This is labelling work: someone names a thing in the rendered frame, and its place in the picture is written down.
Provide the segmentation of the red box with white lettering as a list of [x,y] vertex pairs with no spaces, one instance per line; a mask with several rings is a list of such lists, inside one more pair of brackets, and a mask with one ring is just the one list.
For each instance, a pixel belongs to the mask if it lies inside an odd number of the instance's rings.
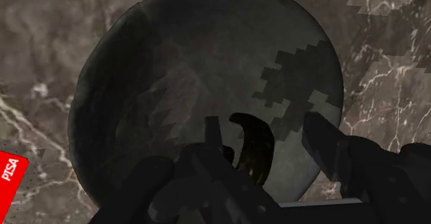
[[26,157],[0,151],[0,223],[6,217],[28,165]]

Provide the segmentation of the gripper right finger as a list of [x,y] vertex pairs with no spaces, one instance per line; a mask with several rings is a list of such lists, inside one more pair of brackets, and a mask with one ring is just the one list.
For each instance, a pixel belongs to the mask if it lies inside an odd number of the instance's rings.
[[369,203],[379,224],[431,224],[431,145],[411,142],[395,153],[307,112],[303,146],[342,197]]

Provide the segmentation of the dark curved banana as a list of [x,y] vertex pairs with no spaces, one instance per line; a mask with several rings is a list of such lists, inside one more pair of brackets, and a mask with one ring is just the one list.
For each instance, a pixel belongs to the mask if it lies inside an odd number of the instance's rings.
[[235,169],[245,172],[256,185],[263,186],[269,177],[275,154],[275,137],[271,127],[249,113],[232,113],[229,121],[239,125],[244,133]]

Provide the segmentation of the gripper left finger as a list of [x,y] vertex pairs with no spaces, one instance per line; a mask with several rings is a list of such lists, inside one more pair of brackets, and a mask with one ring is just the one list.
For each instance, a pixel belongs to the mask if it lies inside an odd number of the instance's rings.
[[280,224],[280,205],[231,163],[217,117],[177,161],[140,160],[88,224]]

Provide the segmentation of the dark grey round bowl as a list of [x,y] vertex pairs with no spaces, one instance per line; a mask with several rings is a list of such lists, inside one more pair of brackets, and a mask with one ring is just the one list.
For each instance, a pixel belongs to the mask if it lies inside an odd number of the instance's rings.
[[97,206],[147,156],[176,159],[216,116],[242,146],[233,113],[265,121],[275,138],[264,190],[299,200],[320,169],[303,147],[303,117],[339,125],[344,86],[335,48],[294,0],[142,0],[103,35],[79,74],[68,116],[70,158]]

